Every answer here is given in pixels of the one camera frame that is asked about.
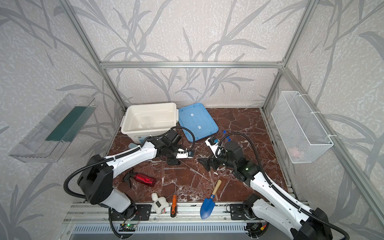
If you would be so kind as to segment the glass stirring rod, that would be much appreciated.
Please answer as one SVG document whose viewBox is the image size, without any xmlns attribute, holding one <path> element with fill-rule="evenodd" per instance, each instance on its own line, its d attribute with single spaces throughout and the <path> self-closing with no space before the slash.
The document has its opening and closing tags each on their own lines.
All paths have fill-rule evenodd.
<svg viewBox="0 0 384 240">
<path fill-rule="evenodd" d="M 188 160 L 181 160 L 181 163 L 188 167 L 192 172 L 200 175 L 204 179 L 208 180 L 209 182 L 212 181 L 209 173 L 203 168 L 203 166 L 194 159 L 188 159 Z"/>
</svg>

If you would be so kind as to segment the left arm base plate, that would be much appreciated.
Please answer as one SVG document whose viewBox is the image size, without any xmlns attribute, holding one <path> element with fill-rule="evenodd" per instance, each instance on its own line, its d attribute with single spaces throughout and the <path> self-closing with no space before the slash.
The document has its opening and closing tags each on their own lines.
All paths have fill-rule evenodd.
<svg viewBox="0 0 384 240">
<path fill-rule="evenodd" d="M 132 204 L 122 213 L 111 209 L 112 221 L 148 221 L 151 209 L 149 204 Z"/>
</svg>

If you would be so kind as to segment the clear plastic pipette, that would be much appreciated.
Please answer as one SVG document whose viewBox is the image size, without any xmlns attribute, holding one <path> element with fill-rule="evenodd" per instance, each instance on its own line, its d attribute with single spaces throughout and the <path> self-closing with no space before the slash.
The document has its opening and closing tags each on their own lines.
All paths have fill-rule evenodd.
<svg viewBox="0 0 384 240">
<path fill-rule="evenodd" d="M 184 167 L 178 167 L 178 168 L 168 168 L 168 167 L 165 167 L 164 170 L 186 170 L 187 168 L 184 168 Z"/>
</svg>

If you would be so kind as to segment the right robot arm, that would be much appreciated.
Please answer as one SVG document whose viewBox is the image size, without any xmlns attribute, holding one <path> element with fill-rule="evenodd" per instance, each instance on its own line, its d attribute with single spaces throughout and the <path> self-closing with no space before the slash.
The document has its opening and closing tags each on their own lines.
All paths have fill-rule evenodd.
<svg viewBox="0 0 384 240">
<path fill-rule="evenodd" d="M 228 142 L 222 147 L 219 140 L 208 138 L 205 143 L 211 149 L 212 155 L 199 159 L 199 162 L 207 171 L 228 167 L 238 180 L 260 194 L 259 197 L 250 197 L 246 201 L 256 218 L 272 224 L 292 240 L 333 239 L 330 227 L 314 220 L 305 212 L 314 214 L 323 221 L 327 221 L 327 215 L 320 209 L 312 210 L 276 185 L 268 176 L 264 176 L 261 167 L 246 160 L 237 142 Z"/>
</svg>

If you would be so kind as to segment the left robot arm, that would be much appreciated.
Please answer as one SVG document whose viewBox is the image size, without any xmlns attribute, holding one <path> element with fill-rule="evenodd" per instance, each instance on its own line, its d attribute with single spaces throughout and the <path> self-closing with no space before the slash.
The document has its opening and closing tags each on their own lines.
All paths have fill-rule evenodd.
<svg viewBox="0 0 384 240">
<path fill-rule="evenodd" d="M 179 141 L 182 136 L 175 130 L 162 137 L 149 137 L 135 148 L 102 158 L 93 156 L 87 168 L 81 170 L 78 186 L 92 205 L 103 205 L 118 213 L 126 212 L 132 205 L 131 199 L 114 186 L 114 180 L 136 165 L 160 156 L 176 160 L 181 154 Z"/>
</svg>

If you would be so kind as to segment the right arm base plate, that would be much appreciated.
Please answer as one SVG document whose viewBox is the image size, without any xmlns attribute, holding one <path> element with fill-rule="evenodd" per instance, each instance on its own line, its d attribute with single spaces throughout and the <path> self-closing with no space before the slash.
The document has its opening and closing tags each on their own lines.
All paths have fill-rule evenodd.
<svg viewBox="0 0 384 240">
<path fill-rule="evenodd" d="M 246 215 L 245 212 L 245 204 L 244 203 L 238 203 L 238 204 L 229 204 L 229 210 L 228 212 L 231 215 L 232 221 L 246 221 L 249 220 L 249 218 Z"/>
</svg>

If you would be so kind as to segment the white plastic bin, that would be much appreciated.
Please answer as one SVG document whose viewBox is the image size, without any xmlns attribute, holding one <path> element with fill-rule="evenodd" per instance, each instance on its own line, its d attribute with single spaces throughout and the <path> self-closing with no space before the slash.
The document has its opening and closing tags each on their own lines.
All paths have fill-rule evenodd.
<svg viewBox="0 0 384 240">
<path fill-rule="evenodd" d="M 179 110 L 175 103 L 133 105 L 127 108 L 121 123 L 121 132 L 135 144 L 146 137 L 159 136 L 177 125 Z"/>
</svg>

